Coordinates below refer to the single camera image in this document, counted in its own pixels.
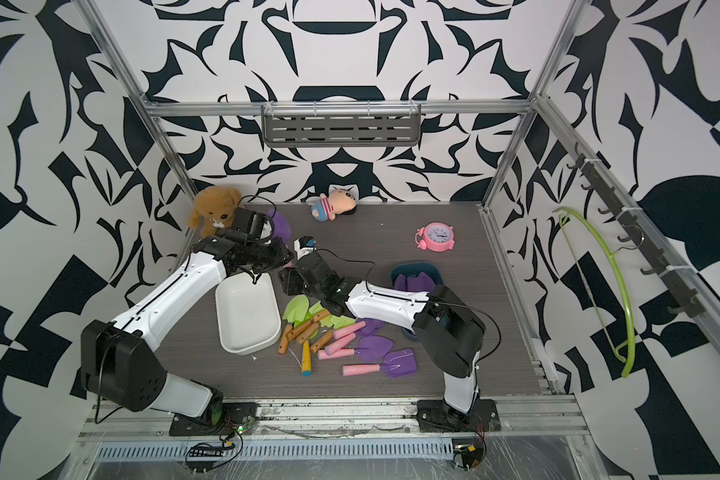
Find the pink alarm clock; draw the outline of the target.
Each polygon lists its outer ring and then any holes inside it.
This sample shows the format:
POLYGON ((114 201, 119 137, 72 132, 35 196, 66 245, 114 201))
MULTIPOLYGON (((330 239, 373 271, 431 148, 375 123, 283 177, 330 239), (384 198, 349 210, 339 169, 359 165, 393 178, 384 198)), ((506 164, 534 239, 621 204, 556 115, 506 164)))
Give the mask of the pink alarm clock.
POLYGON ((414 242, 420 250, 442 253, 455 246, 452 226, 441 222, 432 222, 416 231, 414 242))

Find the small plush doll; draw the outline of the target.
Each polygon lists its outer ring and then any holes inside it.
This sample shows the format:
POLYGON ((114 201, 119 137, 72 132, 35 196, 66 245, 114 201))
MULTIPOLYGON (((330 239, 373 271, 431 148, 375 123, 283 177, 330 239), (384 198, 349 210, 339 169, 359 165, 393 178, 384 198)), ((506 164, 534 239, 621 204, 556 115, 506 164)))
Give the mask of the small plush doll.
POLYGON ((346 188, 336 188, 330 193, 321 193, 311 204, 311 217, 318 222, 333 221, 341 215, 353 215, 357 210, 358 198, 346 188))

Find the teal storage box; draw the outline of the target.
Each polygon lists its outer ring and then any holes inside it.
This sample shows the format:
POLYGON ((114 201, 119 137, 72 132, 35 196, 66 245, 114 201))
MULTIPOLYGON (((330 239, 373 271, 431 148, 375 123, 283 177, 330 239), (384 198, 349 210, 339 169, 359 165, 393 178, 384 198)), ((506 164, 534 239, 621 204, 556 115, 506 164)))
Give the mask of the teal storage box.
POLYGON ((443 285, 443 280, 439 270, 428 262, 410 262, 395 266, 390 274, 392 283, 398 274, 404 274, 408 277, 408 281, 412 277, 416 277, 420 272, 426 272, 438 285, 443 285))

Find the purple pointed shovel pink handle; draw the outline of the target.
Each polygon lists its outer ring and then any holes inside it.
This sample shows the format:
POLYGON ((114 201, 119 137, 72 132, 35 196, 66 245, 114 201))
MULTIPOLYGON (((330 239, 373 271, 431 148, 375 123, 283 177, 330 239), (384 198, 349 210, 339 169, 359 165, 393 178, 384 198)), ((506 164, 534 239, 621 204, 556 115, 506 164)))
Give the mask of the purple pointed shovel pink handle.
POLYGON ((436 282, 426 272, 420 272, 408 281, 408 287, 412 292, 431 293, 436 286, 436 282))

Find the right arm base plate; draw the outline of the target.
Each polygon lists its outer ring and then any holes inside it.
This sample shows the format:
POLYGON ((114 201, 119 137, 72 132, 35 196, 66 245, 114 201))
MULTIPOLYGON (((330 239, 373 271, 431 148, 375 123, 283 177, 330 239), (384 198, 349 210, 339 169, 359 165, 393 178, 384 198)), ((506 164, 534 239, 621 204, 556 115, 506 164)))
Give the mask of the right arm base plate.
POLYGON ((462 413, 443 400, 419 400, 416 420, 421 432, 478 433, 502 430, 496 403, 478 398, 468 413, 462 413))

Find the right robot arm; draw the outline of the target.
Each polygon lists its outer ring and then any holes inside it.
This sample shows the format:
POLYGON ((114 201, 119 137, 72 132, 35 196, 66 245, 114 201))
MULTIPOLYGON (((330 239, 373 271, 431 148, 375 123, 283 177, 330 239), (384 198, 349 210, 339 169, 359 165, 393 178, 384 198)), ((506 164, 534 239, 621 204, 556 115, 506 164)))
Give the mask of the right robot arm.
POLYGON ((461 415, 479 398, 476 365, 485 324, 449 288, 428 292, 382 288, 335 272, 318 251, 279 273, 288 295, 304 294, 335 315, 370 318, 412 331, 444 375, 444 404, 461 415))

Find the black power strip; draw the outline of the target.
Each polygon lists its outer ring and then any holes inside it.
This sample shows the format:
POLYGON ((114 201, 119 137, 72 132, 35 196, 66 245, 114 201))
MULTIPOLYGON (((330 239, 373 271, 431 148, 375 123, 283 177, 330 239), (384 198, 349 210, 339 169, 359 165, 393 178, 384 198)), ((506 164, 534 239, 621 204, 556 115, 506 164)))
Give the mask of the black power strip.
POLYGON ((222 447, 201 442, 191 446, 187 450, 184 459, 186 461, 196 461, 197 459, 200 461, 218 461, 225 455, 226 452, 222 447))

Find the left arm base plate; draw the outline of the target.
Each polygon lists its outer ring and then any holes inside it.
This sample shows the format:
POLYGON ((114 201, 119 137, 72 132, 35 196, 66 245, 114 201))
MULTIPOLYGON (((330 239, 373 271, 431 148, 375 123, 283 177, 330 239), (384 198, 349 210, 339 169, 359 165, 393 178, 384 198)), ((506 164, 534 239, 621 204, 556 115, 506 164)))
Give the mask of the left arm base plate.
POLYGON ((256 402, 216 402, 198 418, 175 414, 169 429, 171 437, 221 435, 244 433, 257 420, 259 404, 256 402))

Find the white storage tray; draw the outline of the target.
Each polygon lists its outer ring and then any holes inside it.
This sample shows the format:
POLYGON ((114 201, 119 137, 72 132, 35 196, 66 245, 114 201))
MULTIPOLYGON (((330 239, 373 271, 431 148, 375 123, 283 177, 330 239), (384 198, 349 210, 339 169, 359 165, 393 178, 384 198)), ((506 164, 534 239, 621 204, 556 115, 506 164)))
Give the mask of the white storage tray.
POLYGON ((275 344, 281 336, 280 311, 271 277, 256 282, 245 273, 222 281, 215 290, 221 347, 235 355, 249 355, 275 344))

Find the black hook rail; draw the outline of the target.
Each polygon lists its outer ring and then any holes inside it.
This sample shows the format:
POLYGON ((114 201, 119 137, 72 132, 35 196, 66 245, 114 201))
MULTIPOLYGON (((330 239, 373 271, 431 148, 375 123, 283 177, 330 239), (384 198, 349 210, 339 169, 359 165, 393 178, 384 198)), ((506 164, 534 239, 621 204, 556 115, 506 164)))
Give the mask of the black hook rail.
POLYGON ((668 311, 673 315, 686 314, 689 318, 698 317, 706 312, 702 305, 699 292, 688 281, 682 278, 680 266, 671 263, 670 255, 665 247, 658 242, 658 234, 651 233, 644 211, 631 196, 619 187, 616 180, 599 158, 588 158, 574 145, 575 160, 569 169, 580 170, 587 184, 585 191, 594 191, 604 203, 598 212, 611 217, 624 231, 618 238, 621 244, 616 251, 639 251, 648 266, 641 267, 644 276, 658 277, 673 297, 676 306, 668 311))

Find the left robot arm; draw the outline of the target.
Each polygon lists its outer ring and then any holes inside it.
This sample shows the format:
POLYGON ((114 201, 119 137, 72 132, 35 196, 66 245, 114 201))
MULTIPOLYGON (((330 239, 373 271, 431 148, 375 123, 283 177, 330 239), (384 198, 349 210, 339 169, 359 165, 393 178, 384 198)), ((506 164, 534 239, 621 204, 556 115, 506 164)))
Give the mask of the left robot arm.
POLYGON ((281 317, 270 274, 292 251, 273 215, 240 209, 231 226, 201 239, 142 301, 81 334, 80 382, 97 400, 132 412, 153 409, 210 428, 222 421, 223 396, 169 373, 155 353, 173 327, 208 292, 215 295, 222 348, 248 355, 279 340, 281 317))

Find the black connector box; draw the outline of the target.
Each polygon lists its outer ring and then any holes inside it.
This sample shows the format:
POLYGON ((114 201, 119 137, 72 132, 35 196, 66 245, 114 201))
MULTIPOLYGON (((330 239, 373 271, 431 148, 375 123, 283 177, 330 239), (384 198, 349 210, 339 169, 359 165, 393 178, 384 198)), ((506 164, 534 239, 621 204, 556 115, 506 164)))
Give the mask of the black connector box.
POLYGON ((483 461, 484 447, 475 444, 456 445, 451 459, 453 465, 460 470, 470 471, 477 468, 483 461))

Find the brown teddy bear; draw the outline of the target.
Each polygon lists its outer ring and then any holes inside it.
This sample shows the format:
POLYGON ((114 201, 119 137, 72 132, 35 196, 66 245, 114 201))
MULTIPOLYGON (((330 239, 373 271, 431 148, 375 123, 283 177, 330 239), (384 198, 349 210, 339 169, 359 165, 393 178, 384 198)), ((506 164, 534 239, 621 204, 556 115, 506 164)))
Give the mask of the brown teddy bear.
POLYGON ((228 186, 211 186, 200 191, 194 200, 188 219, 191 229, 200 229, 207 237, 232 225, 242 193, 228 186))

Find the grey wall shelf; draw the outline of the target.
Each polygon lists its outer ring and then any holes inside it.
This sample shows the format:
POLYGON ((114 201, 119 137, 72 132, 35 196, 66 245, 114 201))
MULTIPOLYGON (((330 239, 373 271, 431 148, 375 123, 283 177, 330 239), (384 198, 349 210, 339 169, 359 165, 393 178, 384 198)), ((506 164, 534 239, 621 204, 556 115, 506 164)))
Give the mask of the grey wall shelf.
POLYGON ((412 102, 267 103, 264 143, 278 148, 409 147, 422 136, 423 115, 412 102))

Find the purple square scoop pink handle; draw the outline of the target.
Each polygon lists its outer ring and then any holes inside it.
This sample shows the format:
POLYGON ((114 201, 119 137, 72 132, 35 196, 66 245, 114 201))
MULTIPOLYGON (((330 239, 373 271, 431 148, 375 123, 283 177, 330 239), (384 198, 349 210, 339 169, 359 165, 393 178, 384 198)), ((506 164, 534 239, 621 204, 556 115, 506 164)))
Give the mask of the purple square scoop pink handle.
POLYGON ((272 221, 272 237, 279 238, 288 244, 292 237, 291 227, 284 214, 275 209, 271 209, 268 215, 272 221))

